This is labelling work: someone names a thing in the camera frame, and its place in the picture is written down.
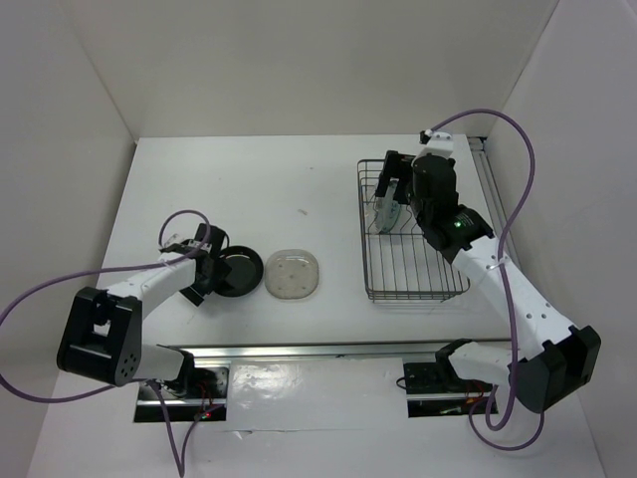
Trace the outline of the blue patterned ceramic plate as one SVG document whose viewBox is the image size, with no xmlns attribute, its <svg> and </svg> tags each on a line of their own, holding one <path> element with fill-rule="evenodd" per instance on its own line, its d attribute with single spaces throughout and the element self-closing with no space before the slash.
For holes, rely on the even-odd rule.
<svg viewBox="0 0 637 478">
<path fill-rule="evenodd" d="M 395 191 L 388 190 L 384 197 L 377 197 L 373 203 L 374 229 L 377 234 L 392 231 L 400 218 L 402 205 L 395 199 Z"/>
</svg>

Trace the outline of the black round plate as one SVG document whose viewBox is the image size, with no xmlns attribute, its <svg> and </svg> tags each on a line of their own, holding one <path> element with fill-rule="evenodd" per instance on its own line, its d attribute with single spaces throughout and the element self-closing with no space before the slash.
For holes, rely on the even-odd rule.
<svg viewBox="0 0 637 478">
<path fill-rule="evenodd" d="M 229 246 L 221 250 L 219 259 L 230 270 L 215 288 L 217 295 L 239 298 L 250 294 L 260 285 L 264 264 L 255 250 L 242 245 Z"/>
</svg>

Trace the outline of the clear ribbed glass plate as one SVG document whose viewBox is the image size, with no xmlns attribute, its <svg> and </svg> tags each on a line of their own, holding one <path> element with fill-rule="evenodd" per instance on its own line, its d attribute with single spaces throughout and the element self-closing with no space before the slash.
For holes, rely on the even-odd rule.
<svg viewBox="0 0 637 478">
<path fill-rule="evenodd" d="M 382 234 L 385 217 L 382 200 L 375 195 L 375 187 L 371 186 L 365 192 L 365 220 L 369 234 Z"/>
</svg>

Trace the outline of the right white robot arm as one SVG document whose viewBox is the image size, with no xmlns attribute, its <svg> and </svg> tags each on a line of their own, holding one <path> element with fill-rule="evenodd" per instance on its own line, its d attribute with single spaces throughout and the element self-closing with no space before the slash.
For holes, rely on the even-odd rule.
<svg viewBox="0 0 637 478">
<path fill-rule="evenodd" d="M 455 161 L 387 151 L 375 196 L 405 205 L 429 246 L 464 274 L 511 328 L 511 347 L 456 340 L 436 354 L 434 377 L 446 390 L 467 380 L 508 385 L 517 401 L 541 413 L 591 377 L 601 337 L 554 308 L 500 250 L 500 239 L 476 210 L 461 204 Z"/>
</svg>

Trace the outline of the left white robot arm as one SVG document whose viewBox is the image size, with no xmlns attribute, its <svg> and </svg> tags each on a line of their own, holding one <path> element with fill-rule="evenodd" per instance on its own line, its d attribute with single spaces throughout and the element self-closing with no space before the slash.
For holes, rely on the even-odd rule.
<svg viewBox="0 0 637 478">
<path fill-rule="evenodd" d="M 142 340 L 143 322 L 167 299 L 182 295 L 198 307 L 231 272 L 221 258 L 228 234 L 198 226 L 195 237 L 161 250 L 159 261 L 107 289 L 76 293 L 57 352 L 60 370 L 114 386 L 160 380 L 175 397 L 195 388 L 192 354 Z"/>
</svg>

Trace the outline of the frosted beige glass plate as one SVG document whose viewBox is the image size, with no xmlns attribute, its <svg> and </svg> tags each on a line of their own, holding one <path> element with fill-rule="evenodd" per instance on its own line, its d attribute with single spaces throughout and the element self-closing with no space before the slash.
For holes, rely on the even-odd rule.
<svg viewBox="0 0 637 478">
<path fill-rule="evenodd" d="M 302 300 L 319 286 L 319 262 L 303 249 L 276 251 L 266 262 L 264 278 L 266 289 L 273 297 Z"/>
</svg>

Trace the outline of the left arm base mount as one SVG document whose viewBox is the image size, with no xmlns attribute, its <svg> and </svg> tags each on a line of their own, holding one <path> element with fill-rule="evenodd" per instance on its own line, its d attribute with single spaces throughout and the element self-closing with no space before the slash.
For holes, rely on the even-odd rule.
<svg viewBox="0 0 637 478">
<path fill-rule="evenodd" d="M 158 383 L 171 422 L 192 422 L 197 416 L 202 422 L 223 422 L 227 419 L 229 369 L 226 366 L 196 368 L 183 387 L 175 382 Z M 138 389 L 133 421 L 162 422 L 163 412 L 158 394 L 148 384 Z"/>
</svg>

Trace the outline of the aluminium front rail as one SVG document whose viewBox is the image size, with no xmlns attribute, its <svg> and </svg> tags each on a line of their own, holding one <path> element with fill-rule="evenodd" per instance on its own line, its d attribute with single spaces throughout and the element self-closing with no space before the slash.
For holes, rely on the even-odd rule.
<svg viewBox="0 0 637 478">
<path fill-rule="evenodd" d="M 344 342 L 320 344 L 235 344 L 177 345 L 197 359 L 283 360 L 283 359 L 362 359 L 380 357 L 428 357 L 452 340 L 399 342 Z"/>
</svg>

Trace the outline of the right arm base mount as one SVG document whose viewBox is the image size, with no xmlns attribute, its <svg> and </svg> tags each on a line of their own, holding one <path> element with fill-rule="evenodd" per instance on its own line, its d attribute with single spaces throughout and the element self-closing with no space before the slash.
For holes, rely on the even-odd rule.
<svg viewBox="0 0 637 478">
<path fill-rule="evenodd" d="M 435 362 L 408 362 L 395 384 L 406 393 L 410 418 L 468 415 L 473 406 L 484 414 L 493 389 L 476 380 L 450 378 Z"/>
</svg>

